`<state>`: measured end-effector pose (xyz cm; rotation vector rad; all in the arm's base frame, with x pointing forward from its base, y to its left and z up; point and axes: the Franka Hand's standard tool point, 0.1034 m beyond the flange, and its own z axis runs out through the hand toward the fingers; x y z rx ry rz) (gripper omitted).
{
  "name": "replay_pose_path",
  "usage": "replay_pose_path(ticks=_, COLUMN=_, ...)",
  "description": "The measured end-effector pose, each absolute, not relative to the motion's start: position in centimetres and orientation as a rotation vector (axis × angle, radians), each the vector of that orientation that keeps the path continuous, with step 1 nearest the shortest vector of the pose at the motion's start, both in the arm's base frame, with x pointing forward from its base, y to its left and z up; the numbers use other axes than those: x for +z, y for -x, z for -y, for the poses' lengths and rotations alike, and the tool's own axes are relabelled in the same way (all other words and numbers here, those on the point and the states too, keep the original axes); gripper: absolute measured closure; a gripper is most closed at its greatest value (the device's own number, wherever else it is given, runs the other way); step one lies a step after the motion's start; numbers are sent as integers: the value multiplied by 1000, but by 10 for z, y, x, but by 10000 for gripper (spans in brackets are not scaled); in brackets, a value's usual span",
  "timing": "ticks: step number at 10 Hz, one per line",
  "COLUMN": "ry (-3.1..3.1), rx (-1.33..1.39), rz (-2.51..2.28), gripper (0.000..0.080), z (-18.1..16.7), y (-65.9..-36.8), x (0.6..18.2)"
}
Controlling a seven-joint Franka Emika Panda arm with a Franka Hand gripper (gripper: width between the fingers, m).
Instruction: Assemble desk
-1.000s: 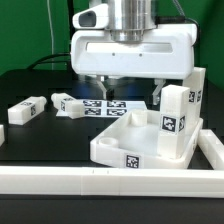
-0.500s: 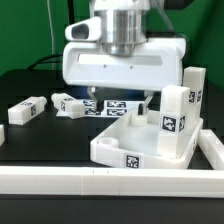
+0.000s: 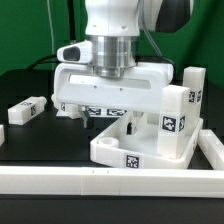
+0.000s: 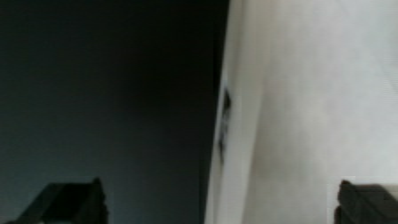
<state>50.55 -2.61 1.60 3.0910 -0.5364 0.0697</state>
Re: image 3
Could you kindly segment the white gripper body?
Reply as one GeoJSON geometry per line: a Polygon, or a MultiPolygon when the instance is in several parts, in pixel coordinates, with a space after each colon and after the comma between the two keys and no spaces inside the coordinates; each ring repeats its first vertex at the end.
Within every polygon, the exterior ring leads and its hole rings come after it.
{"type": "Polygon", "coordinates": [[[123,77],[102,77],[88,65],[61,63],[55,71],[57,102],[108,109],[158,113],[162,89],[173,78],[167,63],[139,62],[123,77]]]}

